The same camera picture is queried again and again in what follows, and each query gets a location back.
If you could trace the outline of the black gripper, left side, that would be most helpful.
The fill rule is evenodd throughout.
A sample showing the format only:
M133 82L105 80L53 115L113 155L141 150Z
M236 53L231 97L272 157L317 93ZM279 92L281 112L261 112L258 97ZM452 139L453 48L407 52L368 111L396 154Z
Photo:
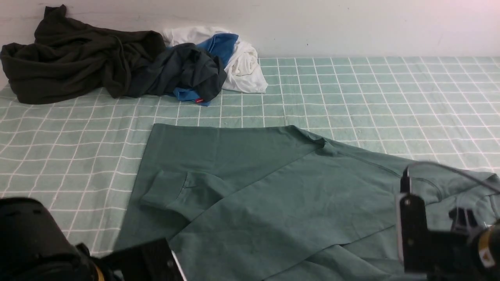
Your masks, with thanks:
M185 281L186 276L166 238L93 258L105 281Z

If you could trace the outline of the black robot arm, right side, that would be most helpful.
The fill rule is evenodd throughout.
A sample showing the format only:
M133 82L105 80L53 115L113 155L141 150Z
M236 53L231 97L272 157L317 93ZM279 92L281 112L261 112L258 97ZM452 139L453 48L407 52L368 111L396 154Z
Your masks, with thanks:
M475 266L483 281L500 280L500 222L497 220L474 240Z

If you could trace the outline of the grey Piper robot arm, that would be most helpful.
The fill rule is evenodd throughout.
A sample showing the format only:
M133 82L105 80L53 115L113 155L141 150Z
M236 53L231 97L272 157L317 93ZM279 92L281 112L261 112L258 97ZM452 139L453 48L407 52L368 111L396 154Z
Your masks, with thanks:
M175 253L161 238L103 257L71 244L38 200L0 201L2 281L184 281Z

